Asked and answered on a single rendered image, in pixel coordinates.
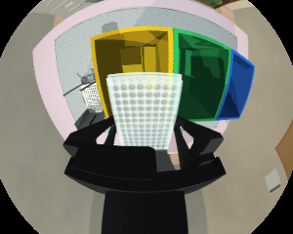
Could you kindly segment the yellow bin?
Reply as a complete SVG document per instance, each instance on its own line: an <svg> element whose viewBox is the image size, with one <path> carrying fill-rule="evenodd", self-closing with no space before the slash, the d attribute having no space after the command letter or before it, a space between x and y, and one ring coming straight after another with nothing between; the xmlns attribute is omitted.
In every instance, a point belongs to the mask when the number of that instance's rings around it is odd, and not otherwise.
<svg viewBox="0 0 293 234"><path fill-rule="evenodd" d="M128 27L105 32L90 39L94 72L105 118L113 115L106 82L108 74L173 73L172 27Z"/></svg>

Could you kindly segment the blue open-top bin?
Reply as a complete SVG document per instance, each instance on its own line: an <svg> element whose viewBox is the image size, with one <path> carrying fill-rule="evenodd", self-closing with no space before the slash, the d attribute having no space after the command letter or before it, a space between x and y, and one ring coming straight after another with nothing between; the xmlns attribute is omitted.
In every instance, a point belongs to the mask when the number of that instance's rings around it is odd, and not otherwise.
<svg viewBox="0 0 293 234"><path fill-rule="evenodd" d="M240 118L251 90L254 70L254 64L231 49L229 79L215 121Z"/></svg>

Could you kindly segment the green open-top bin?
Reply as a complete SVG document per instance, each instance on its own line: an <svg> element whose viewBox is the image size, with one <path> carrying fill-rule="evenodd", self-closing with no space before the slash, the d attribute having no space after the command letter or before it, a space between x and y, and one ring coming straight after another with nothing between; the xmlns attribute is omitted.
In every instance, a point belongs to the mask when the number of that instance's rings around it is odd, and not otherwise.
<svg viewBox="0 0 293 234"><path fill-rule="evenodd" d="M173 44L173 73L183 77L178 115L191 122L215 121L229 79L231 48L178 28L173 28Z"/></svg>

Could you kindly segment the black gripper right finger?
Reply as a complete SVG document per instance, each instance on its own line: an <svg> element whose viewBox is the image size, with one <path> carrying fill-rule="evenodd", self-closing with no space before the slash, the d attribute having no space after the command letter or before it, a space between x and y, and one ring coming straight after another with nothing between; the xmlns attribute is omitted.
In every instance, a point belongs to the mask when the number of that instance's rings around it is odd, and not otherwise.
<svg viewBox="0 0 293 234"><path fill-rule="evenodd" d="M193 137L193 144L190 149L180 127ZM213 154L224 140L219 132L193 123L179 115L176 118L174 134L177 143L180 169L189 168L195 159L200 156Z"/></svg>

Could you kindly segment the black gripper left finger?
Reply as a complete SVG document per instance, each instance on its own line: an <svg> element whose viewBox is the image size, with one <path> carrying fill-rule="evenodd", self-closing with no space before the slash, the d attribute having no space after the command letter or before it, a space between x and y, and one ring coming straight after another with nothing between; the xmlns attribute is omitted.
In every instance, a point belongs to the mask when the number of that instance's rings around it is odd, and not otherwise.
<svg viewBox="0 0 293 234"><path fill-rule="evenodd" d="M97 138L109 127L110 129L104 144L114 145L116 126L113 115L98 123L92 124L73 133L70 133L67 138L80 140L82 142L97 143Z"/></svg>

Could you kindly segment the white well plate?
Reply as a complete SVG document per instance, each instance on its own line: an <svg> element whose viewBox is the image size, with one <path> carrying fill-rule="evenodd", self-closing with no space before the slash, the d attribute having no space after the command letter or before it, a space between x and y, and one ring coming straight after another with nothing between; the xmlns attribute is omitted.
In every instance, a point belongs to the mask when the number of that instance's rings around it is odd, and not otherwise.
<svg viewBox="0 0 293 234"><path fill-rule="evenodd" d="M121 145L168 149L181 98L182 74L116 73L107 75L106 82Z"/></svg>
<svg viewBox="0 0 293 234"><path fill-rule="evenodd" d="M93 82L91 82L91 83L93 83ZM81 86L81 89L91 83L83 84ZM83 92L83 95L86 100L86 103L87 103L87 106L88 106L90 113L102 112L103 106L102 106L100 95L98 92L97 83L93 84L92 86L88 87L87 89L85 89L82 92Z"/></svg>

